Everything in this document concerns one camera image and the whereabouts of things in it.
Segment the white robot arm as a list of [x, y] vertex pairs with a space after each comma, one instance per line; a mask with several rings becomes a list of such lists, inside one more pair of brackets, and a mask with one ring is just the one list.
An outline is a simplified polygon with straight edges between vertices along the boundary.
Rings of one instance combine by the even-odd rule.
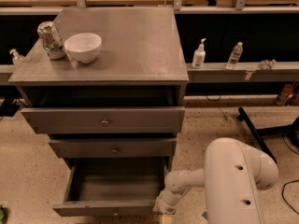
[[203, 187], [208, 224], [265, 224], [258, 191], [277, 180], [278, 166], [268, 154], [233, 138], [218, 138], [206, 148], [203, 168], [166, 175], [153, 210], [172, 215], [190, 189]]

